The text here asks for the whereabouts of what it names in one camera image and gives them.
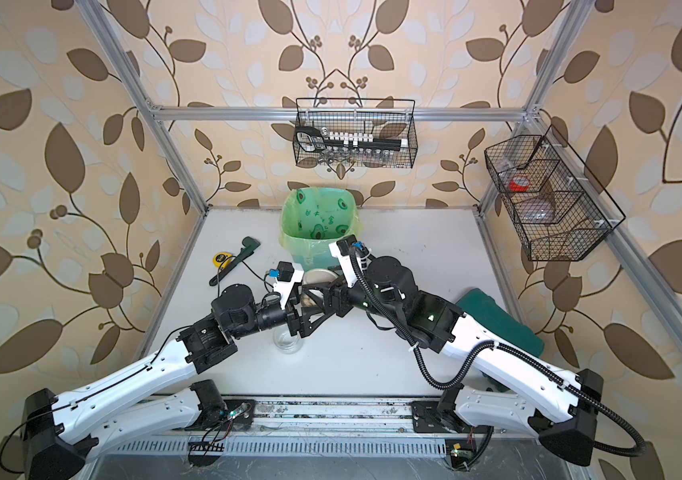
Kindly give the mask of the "beige lid jar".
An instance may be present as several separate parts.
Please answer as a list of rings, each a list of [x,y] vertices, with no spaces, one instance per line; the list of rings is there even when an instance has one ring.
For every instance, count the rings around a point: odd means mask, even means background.
[[[280,326],[273,331],[273,343],[279,352],[293,354],[302,348],[303,339],[292,334],[287,326]]]
[[[303,286],[327,286],[333,283],[338,278],[338,274],[329,269],[316,268],[304,273],[302,285]],[[308,293],[301,295],[301,305],[303,307],[314,307],[316,302]]]

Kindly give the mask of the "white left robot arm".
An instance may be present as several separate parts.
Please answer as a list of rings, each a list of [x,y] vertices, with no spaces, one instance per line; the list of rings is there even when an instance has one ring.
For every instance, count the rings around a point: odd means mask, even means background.
[[[210,314],[172,331],[156,352],[78,390],[28,396],[21,424],[3,442],[18,441],[20,460],[11,462],[1,447],[0,468],[27,479],[71,479],[121,445],[172,429],[201,430],[210,448],[212,431],[229,431],[253,405],[228,406],[200,374],[234,355],[238,339],[281,326],[306,338],[351,307],[342,285],[279,282],[261,302],[248,286],[231,285]]]

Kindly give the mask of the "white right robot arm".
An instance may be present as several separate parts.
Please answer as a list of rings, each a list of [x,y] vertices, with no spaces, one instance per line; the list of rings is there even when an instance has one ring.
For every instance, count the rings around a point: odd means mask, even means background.
[[[304,283],[300,296],[327,317],[359,308],[389,320],[461,422],[534,435],[549,452],[580,466],[596,450],[646,453],[639,431],[602,403],[597,373],[559,369],[506,342],[458,305],[421,290],[412,271],[391,256],[341,262],[343,277]]]

